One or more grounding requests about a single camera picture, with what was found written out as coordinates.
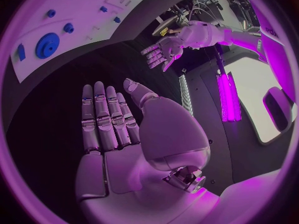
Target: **robotic arm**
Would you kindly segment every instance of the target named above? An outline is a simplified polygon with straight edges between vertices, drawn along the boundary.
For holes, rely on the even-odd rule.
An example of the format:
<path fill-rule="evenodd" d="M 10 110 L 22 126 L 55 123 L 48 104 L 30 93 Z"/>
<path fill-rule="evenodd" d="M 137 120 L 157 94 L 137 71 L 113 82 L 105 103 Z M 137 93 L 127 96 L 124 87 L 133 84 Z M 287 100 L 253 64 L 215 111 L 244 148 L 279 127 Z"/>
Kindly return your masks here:
<path fill-rule="evenodd" d="M 235 44 L 246 48 L 256 52 L 261 61 L 267 62 L 261 38 L 258 36 L 233 31 L 229 27 L 216 27 L 211 23 L 202 21 L 190 21 L 189 25 L 177 35 L 164 37 L 157 44 L 141 52 L 142 55 L 147 54 L 150 68 L 163 62 L 162 70 L 165 72 L 176 59 L 181 57 L 183 48 L 207 47 L 216 43 L 228 46 Z"/>

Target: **purple light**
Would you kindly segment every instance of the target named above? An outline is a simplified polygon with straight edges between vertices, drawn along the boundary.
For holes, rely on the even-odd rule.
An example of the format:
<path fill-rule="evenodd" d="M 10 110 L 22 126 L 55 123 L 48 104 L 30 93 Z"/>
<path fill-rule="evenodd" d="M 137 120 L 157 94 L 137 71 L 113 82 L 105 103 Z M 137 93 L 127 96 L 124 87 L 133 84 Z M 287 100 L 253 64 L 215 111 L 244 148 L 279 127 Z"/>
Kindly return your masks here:
<path fill-rule="evenodd" d="M 240 121 L 241 109 L 238 93 L 233 76 L 222 74 L 217 76 L 220 102 L 222 108 L 222 121 Z"/>
<path fill-rule="evenodd" d="M 231 87 L 231 93 L 232 93 L 232 100 L 233 100 L 233 106 L 234 106 L 234 112 L 235 112 L 235 121 L 240 121 L 242 119 L 241 116 L 241 106 L 240 106 L 240 101 L 238 97 L 238 92 L 236 88 L 236 84 L 234 81 L 234 77 L 232 73 L 228 73 L 228 81 Z"/>

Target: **humanoid robot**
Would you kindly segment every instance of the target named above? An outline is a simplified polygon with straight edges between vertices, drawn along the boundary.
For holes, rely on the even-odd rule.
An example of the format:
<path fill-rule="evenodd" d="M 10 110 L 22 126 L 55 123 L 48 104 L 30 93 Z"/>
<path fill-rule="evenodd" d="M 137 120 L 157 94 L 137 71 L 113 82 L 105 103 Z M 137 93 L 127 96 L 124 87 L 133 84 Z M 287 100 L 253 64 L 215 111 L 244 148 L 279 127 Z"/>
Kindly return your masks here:
<path fill-rule="evenodd" d="M 295 101 L 290 83 L 276 72 L 287 58 L 278 37 L 267 32 L 268 26 L 263 23 L 262 36 L 254 36 L 191 21 L 180 33 L 162 38 L 142 54 L 147 55 L 150 68 L 163 63 L 162 70 L 166 71 L 182 55 L 183 48 L 235 44 L 256 52 L 261 61 L 269 63 L 287 94 L 275 90 L 271 93 L 274 98 L 288 102 L 289 96 Z M 273 50 L 279 52 L 280 63 L 273 62 L 273 55 L 269 55 Z M 219 68 L 220 75 L 228 79 L 224 69 Z M 184 215 L 200 206 L 200 211 L 192 210 L 199 223 L 218 202 L 216 195 L 203 188 L 202 173 L 213 155 L 205 132 L 176 102 L 130 79 L 124 81 L 124 89 L 143 112 L 140 127 L 124 96 L 113 87 L 105 91 L 104 84 L 97 82 L 94 91 L 90 85 L 83 88 L 86 155 L 76 179 L 81 209 L 91 223 L 180 223 Z"/>

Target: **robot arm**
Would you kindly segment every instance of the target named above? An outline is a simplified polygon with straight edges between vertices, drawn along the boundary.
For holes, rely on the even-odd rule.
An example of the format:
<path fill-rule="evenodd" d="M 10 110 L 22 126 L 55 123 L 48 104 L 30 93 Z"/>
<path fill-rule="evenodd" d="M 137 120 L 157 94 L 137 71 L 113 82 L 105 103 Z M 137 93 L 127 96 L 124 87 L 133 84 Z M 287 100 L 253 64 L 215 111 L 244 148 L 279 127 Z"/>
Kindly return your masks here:
<path fill-rule="evenodd" d="M 232 45 L 246 48 L 256 52 L 260 59 L 266 62 L 265 53 L 262 47 L 261 38 L 246 32 L 232 31 L 229 27 L 216 27 L 211 23 L 201 21 L 191 21 L 190 26 L 186 26 L 175 36 L 162 38 L 141 52 L 147 54 L 150 68 L 163 63 L 162 70 L 168 67 L 183 54 L 183 48 L 200 48 L 213 46 L 216 43 L 222 45 Z"/>

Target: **blue gear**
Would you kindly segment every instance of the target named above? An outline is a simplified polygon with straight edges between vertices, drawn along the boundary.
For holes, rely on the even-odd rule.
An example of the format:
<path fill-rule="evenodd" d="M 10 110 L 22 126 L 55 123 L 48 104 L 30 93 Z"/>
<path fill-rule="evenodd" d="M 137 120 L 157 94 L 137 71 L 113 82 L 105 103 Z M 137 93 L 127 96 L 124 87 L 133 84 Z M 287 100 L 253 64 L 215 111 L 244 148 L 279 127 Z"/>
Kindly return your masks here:
<path fill-rule="evenodd" d="M 59 36 L 56 33 L 44 35 L 37 43 L 35 53 L 38 58 L 45 59 L 53 55 L 59 46 Z"/>

